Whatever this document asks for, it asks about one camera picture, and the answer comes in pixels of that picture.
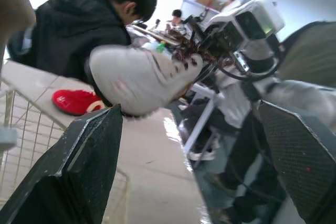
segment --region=black hoodie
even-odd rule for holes
[[[109,0],[49,0],[36,10],[32,38],[24,64],[86,83],[84,65],[93,48],[131,44]]]

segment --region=wire basket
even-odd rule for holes
[[[65,126],[43,113],[8,82],[1,83],[0,123],[17,130],[17,145],[0,150],[0,210],[36,161],[61,137]],[[126,224],[128,214],[129,178],[117,168],[104,224]]]

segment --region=red shoe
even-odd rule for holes
[[[85,90],[58,90],[52,95],[52,102],[62,112],[74,116],[105,108],[95,93]]]

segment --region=white table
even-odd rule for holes
[[[225,97],[223,94],[219,93],[216,94],[214,90],[211,90],[208,87],[202,86],[198,83],[194,84],[192,87],[192,91],[196,92],[196,95],[200,95],[204,98],[209,98],[209,101],[201,115],[201,117],[198,119],[193,132],[190,134],[187,142],[184,145],[184,154],[187,155],[191,148],[196,143],[196,140],[198,136],[200,135],[202,129],[204,128],[206,122],[208,121],[211,113],[214,111],[214,109],[217,107],[218,104],[224,101]]]
[[[51,95],[59,89],[91,90],[81,82],[14,62],[4,65],[2,75],[64,126],[74,117],[58,111]],[[139,121],[124,120],[118,166],[131,182],[129,224],[200,223],[204,202],[185,161],[170,110],[160,109]]]

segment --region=wire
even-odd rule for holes
[[[225,155],[229,158],[229,153],[228,153],[228,148],[227,148],[227,143],[226,143],[226,140],[224,138],[224,151],[225,151]],[[263,192],[260,192],[260,191],[256,191],[256,190],[253,190],[250,186],[246,185],[244,180],[238,175],[237,173],[237,170],[236,170],[236,167],[234,166],[234,164],[232,162],[228,162],[229,165],[230,165],[230,168],[231,170],[233,171],[233,173],[235,174],[235,177],[236,179],[240,182],[241,185],[243,185],[247,190],[249,190],[250,192],[258,195],[259,197],[262,197],[262,198],[265,198],[265,199],[269,199],[269,200],[273,200],[273,201],[276,201],[278,203],[282,203],[283,200],[281,199],[278,199],[276,197],[273,197],[272,195],[268,195],[268,194],[265,194]]]
[[[278,70],[278,67],[281,65],[282,63],[282,60],[283,59],[283,51],[280,51],[280,55],[278,57],[278,62],[277,64],[273,67],[273,69],[271,69],[268,73],[262,75],[262,76],[247,76],[247,77],[242,77],[242,76],[237,76],[233,73],[230,73],[228,71],[226,71],[224,68],[220,67],[221,66],[221,63],[218,64],[218,69],[223,72],[224,74],[226,74],[227,76],[233,78],[233,79],[236,79],[236,80],[239,80],[239,81],[260,81],[260,80],[263,80],[263,79],[266,79],[270,76],[272,76],[277,70]]]
[[[271,161],[271,159],[265,155],[264,150],[261,148],[261,145],[260,145],[260,143],[258,141],[258,135],[257,135],[257,132],[256,132],[254,120],[252,120],[251,124],[252,124],[252,138],[253,138],[254,143],[256,144],[257,149],[259,150],[259,153],[261,154],[262,158],[267,163],[269,163],[270,165],[274,166],[274,164]]]

